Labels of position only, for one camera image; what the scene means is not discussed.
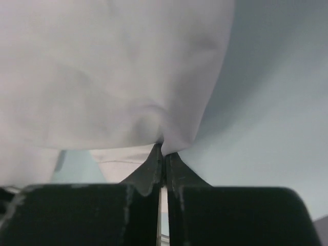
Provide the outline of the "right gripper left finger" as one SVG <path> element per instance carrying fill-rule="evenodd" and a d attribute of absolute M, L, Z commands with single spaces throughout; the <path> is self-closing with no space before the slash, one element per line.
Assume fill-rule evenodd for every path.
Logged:
<path fill-rule="evenodd" d="M 160 245 L 163 157 L 117 184 L 38 184 L 9 203 L 1 245 Z"/>

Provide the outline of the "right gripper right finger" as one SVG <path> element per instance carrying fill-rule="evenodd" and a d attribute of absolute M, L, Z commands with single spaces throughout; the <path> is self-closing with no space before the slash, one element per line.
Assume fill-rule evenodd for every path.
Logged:
<path fill-rule="evenodd" d="M 284 187 L 215 187 L 177 153 L 165 158 L 171 245 L 320 245 L 299 195 Z"/>

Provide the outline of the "white long sleeve shirt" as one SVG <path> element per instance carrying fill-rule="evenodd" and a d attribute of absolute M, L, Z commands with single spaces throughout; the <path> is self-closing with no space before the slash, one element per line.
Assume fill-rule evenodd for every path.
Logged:
<path fill-rule="evenodd" d="M 46 183 L 61 150 L 194 141 L 234 1 L 1 1 L 1 185 Z"/>

